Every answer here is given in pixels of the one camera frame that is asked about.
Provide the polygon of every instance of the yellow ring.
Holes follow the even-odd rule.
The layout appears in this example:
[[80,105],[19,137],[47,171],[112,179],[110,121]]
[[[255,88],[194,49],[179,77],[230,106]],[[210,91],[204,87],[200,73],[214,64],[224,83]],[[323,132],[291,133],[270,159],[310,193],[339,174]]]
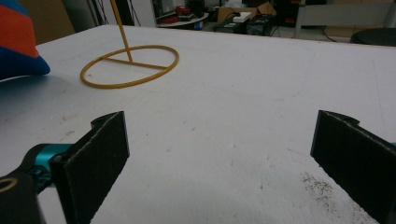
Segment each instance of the yellow ring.
[[18,183],[18,179],[17,178],[6,178],[6,179],[0,180],[0,184],[4,183],[4,182],[9,182],[9,184],[3,188],[0,188],[0,193],[3,193],[9,189],[14,188],[14,186],[16,186]]
[[[87,72],[87,70],[92,67],[94,64],[102,61],[103,59],[107,59],[108,57],[111,57],[113,55],[119,54],[119,53],[123,53],[126,52],[127,50],[135,50],[135,49],[165,49],[168,50],[172,53],[174,53],[175,55],[175,60],[171,63],[171,65],[165,67],[162,71],[150,76],[150,77],[144,77],[135,81],[131,81],[131,82],[125,82],[125,83],[120,83],[120,84],[97,84],[97,83],[92,83],[90,81],[88,81],[85,78],[85,73]],[[166,46],[162,46],[162,45],[146,45],[146,46],[136,46],[136,47],[131,47],[128,49],[119,49],[113,52],[110,52],[108,54],[105,54],[99,58],[94,59],[93,61],[91,61],[90,63],[88,63],[87,65],[85,65],[84,68],[82,68],[81,73],[80,73],[80,78],[82,80],[83,83],[85,83],[87,86],[93,87],[93,88],[98,88],[98,89],[120,89],[120,88],[125,88],[125,87],[132,87],[135,85],[139,85],[148,81],[151,81],[157,77],[161,77],[163,75],[165,75],[166,73],[168,73],[169,71],[171,71],[178,63],[179,60],[179,55],[178,52],[175,49],[166,47]],[[155,68],[155,65],[150,65],[150,64],[146,64],[146,67],[152,67]]]

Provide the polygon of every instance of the cardboard box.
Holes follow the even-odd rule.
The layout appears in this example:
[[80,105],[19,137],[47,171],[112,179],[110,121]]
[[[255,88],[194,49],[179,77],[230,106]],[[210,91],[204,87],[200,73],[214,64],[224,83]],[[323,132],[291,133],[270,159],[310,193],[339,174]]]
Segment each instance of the cardboard box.
[[19,0],[19,2],[32,18],[37,45],[75,33],[61,0]]
[[224,22],[228,16],[234,12],[250,12],[250,18],[253,19],[256,15],[276,15],[276,11],[271,3],[266,2],[258,7],[220,7],[218,13],[218,22]]
[[327,26],[324,32],[328,36],[351,37],[354,28],[354,26]]

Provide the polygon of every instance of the white tabletop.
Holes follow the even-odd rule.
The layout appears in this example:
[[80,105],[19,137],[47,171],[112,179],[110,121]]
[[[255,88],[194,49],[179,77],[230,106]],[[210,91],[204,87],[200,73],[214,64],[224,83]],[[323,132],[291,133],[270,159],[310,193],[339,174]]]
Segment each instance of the white tabletop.
[[[122,48],[117,26],[38,46],[49,75],[0,82],[0,175],[31,147],[74,143],[93,119],[123,110],[131,158],[92,223],[375,223],[309,152],[320,109],[396,140],[395,48],[125,29],[133,46],[176,49],[177,67],[97,90],[79,72]],[[161,50],[133,56],[172,62]],[[122,82],[149,72],[103,62],[87,74]],[[48,223],[64,223],[56,189],[39,199]]]

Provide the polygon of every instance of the wall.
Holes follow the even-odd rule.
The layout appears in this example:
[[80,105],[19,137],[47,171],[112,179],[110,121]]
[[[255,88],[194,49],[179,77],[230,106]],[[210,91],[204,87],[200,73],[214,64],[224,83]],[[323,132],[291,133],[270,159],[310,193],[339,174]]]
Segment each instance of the wall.
[[[63,2],[76,32],[84,31],[97,25],[97,21],[94,19],[95,16],[92,15],[90,0],[63,0]],[[103,4],[108,22],[117,24],[110,1],[104,0]],[[156,26],[151,1],[132,0],[132,4],[142,26]]]
[[19,0],[32,18],[37,45],[72,35],[72,22],[61,0]]
[[219,0],[205,0],[205,6],[218,4]]

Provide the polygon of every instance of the cable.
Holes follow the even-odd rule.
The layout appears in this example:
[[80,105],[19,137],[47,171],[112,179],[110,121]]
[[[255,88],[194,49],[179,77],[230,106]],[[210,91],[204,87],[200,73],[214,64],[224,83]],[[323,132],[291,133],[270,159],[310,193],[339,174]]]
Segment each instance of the cable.
[[277,27],[275,28],[275,30],[271,33],[271,36],[274,35],[274,33],[275,33],[275,31],[276,31],[277,29],[279,29],[279,26],[277,26]]
[[131,7],[130,10],[131,10],[131,14],[132,14],[132,21],[134,22],[134,17],[136,17],[137,23],[139,24],[139,26],[142,26],[140,24],[139,18],[137,17],[136,10],[134,10],[134,4],[132,4],[132,0],[129,0],[129,4],[130,4],[130,7]]
[[329,36],[328,35],[326,35],[326,33],[324,32],[324,30],[323,30],[323,28],[321,28],[321,27],[319,27],[319,30],[321,30],[321,32],[328,38],[328,39],[330,39],[332,42],[335,42],[335,43],[337,43],[337,41],[336,40],[334,40],[334,39],[331,39],[331,38],[329,38]]
[[90,10],[92,10],[92,7],[93,7],[94,16],[96,17],[95,25],[96,26],[103,25],[102,15],[99,12],[99,8],[96,4],[96,1],[91,0],[91,3],[90,4],[88,3],[88,7],[90,8]]
[[239,12],[232,12],[232,13],[230,13],[230,14],[228,14],[226,17],[225,17],[225,21],[227,21],[228,20],[228,18],[230,17],[230,16],[232,16],[232,15],[234,15],[234,16],[236,16],[236,15],[238,15],[238,14],[240,14]]
[[101,8],[102,14],[103,14],[103,18],[101,17],[100,22],[102,24],[108,24],[108,20],[107,20],[107,16],[105,13],[105,7],[103,5],[103,0],[96,0],[96,4],[99,5],[99,8]]

